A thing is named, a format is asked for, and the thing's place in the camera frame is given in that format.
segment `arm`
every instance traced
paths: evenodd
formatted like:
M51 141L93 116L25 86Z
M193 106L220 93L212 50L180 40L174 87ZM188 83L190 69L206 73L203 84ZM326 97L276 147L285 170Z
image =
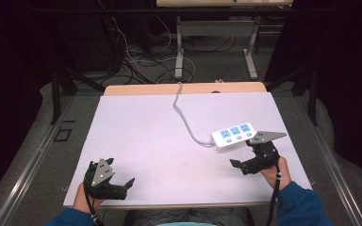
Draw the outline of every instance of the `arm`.
M90 203L93 203L93 207L96 209L103 200L93 200L90 197ZM91 211L88 207L87 200L84 194L84 185L81 183L78 186L77 193L75 195L73 208L66 208L56 218L52 218L48 221L46 226L91 226L93 225L93 219L91 217Z
M290 178L288 162L280 157L278 166L282 174L278 193L278 225L332 225L322 208L321 198L312 190L303 189ZM260 171L270 186L275 186L276 168Z

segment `blue outlet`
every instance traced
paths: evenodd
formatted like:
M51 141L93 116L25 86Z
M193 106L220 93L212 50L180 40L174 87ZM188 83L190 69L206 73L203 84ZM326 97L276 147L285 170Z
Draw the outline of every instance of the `blue outlet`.
M251 128L249 128L248 124L242 124L242 125L239 126L239 128L242 130L242 132L251 131Z
M237 126L236 126L236 127L232 127L230 130L231 130L231 133L232 133L233 135L238 135L238 134L240 134L240 130L237 128Z
M222 138L231 137L231 134L228 130L221 130L220 134L222 135Z

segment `blue sleeve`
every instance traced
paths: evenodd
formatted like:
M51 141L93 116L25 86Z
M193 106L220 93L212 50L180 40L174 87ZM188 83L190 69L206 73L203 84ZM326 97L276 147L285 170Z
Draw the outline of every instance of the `blue sleeve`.
M93 219L90 214L66 208L56 218L52 218L45 226L92 226Z
M278 193L277 222L279 226L332 225L325 215L319 195L291 182Z

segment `black curtain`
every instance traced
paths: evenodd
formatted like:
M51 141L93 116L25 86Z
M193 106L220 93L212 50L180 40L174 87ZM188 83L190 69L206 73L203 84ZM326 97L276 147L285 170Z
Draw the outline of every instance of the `black curtain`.
M17 1L0 1L0 180L41 107L50 82L41 42Z
M335 129L335 151L362 168L362 1L295 0L292 8L330 8L330 17L288 18L273 52L266 81L274 82L312 59L319 49L319 98ZM319 45L330 34L330 42Z

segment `white paper sheet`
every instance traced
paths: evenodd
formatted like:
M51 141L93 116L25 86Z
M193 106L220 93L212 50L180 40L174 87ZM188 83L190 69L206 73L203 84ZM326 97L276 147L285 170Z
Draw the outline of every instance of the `white paper sheet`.
M253 158L241 145L214 151L197 144L173 108L175 95L103 96L97 107L74 178L64 201L74 202L90 161L114 158L113 185L136 178L125 201L104 201L114 208L228 205L269 202L272 188L263 176L243 175L229 159ZM249 122L256 131L287 133L270 93L181 94L177 105L201 141L220 129ZM292 179L311 188L292 142L273 141L288 160Z

